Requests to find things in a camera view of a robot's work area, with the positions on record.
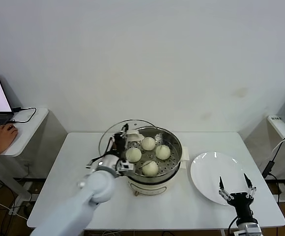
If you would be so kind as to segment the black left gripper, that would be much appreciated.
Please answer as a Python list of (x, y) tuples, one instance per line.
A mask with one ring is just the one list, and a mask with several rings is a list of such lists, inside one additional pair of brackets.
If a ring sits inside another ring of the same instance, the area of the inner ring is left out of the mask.
[(129, 129), (128, 123), (122, 126), (121, 132), (114, 134), (114, 137), (110, 137), (108, 140), (107, 147), (105, 149), (105, 154), (112, 151), (112, 153), (117, 156), (120, 160), (125, 160), (125, 150), (126, 150), (126, 134)]

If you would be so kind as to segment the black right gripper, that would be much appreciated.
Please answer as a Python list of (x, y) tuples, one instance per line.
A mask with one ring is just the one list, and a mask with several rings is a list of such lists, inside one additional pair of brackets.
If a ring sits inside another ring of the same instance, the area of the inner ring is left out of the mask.
[(254, 195), (256, 193), (256, 186), (253, 186), (251, 180), (244, 173), (244, 178), (248, 187), (247, 193), (231, 193), (229, 194), (225, 188), (220, 177), (219, 182), (219, 194), (227, 203), (235, 208), (238, 221), (253, 221), (253, 215), (250, 209), (250, 205), (253, 202)]

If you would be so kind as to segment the person's right hand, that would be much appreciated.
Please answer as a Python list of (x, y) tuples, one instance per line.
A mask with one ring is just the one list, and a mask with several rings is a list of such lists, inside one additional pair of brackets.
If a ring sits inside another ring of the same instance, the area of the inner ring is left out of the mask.
[(18, 129), (10, 123), (0, 126), (0, 154), (12, 144), (18, 134)]

